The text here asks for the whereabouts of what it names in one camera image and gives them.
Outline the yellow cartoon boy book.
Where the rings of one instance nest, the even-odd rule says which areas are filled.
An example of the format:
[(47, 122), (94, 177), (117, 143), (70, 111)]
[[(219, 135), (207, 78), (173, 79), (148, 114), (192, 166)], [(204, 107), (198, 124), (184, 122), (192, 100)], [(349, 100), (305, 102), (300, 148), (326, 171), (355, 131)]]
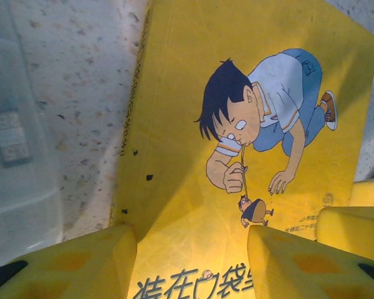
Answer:
[(110, 225), (127, 299), (255, 299), (254, 225), (314, 239), (350, 199), (374, 35), (325, 0), (150, 0)]

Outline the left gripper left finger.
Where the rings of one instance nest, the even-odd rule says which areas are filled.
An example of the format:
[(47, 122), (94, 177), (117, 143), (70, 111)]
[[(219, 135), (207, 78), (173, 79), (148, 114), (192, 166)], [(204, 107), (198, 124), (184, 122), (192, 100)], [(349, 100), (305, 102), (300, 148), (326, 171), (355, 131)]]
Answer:
[(127, 299), (137, 256), (130, 224), (119, 224), (0, 266), (0, 299)]

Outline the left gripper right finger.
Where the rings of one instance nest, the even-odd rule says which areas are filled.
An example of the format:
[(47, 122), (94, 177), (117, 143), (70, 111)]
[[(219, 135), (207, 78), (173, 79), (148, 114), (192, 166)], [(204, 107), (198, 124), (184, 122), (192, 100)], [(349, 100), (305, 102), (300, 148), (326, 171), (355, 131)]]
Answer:
[(374, 299), (374, 261), (270, 227), (252, 225), (247, 255), (255, 299)]

